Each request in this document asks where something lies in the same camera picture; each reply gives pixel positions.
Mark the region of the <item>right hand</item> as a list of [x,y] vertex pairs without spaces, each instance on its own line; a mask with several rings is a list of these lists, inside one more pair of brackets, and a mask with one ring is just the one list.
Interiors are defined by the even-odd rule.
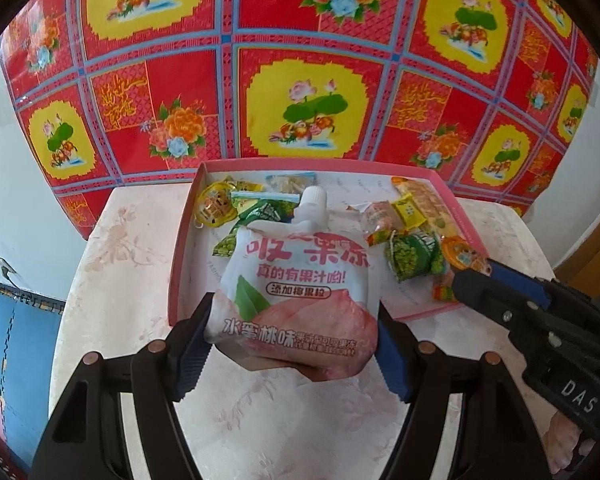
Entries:
[[580,435],[581,429],[561,412],[556,412],[550,419],[542,443],[551,474],[565,470],[573,455],[587,456],[591,452],[595,441],[588,439],[580,442]]

